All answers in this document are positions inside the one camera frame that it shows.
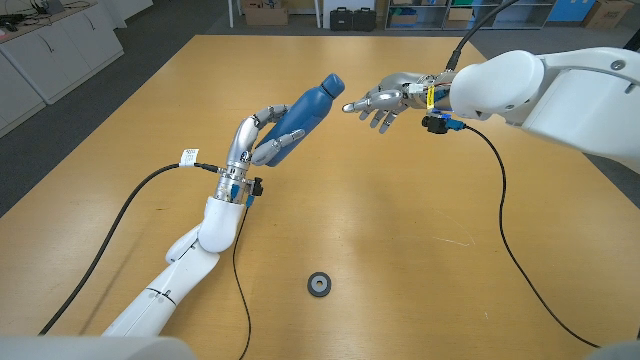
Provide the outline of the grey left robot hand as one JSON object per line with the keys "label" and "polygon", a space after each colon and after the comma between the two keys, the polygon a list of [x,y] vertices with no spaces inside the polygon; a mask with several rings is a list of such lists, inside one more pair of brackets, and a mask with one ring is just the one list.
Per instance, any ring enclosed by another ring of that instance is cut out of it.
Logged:
{"label": "grey left robot hand", "polygon": [[296,129],[268,140],[265,144],[259,145],[254,153],[251,152],[259,131],[268,123],[278,123],[289,109],[290,105],[272,105],[245,118],[231,142],[226,164],[238,165],[243,169],[247,169],[250,164],[262,166],[268,164],[280,153],[284,153],[284,149],[291,147],[295,141],[301,140],[306,132],[304,129]]}

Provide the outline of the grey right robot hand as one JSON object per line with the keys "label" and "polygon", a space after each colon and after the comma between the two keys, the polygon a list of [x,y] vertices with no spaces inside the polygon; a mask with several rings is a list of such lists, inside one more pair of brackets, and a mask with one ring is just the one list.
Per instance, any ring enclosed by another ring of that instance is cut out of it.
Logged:
{"label": "grey right robot hand", "polygon": [[399,114],[409,108],[427,108],[425,89],[435,83],[435,75],[398,72],[384,77],[362,98],[345,104],[344,113],[358,113],[360,120],[373,115],[371,128],[384,134]]}

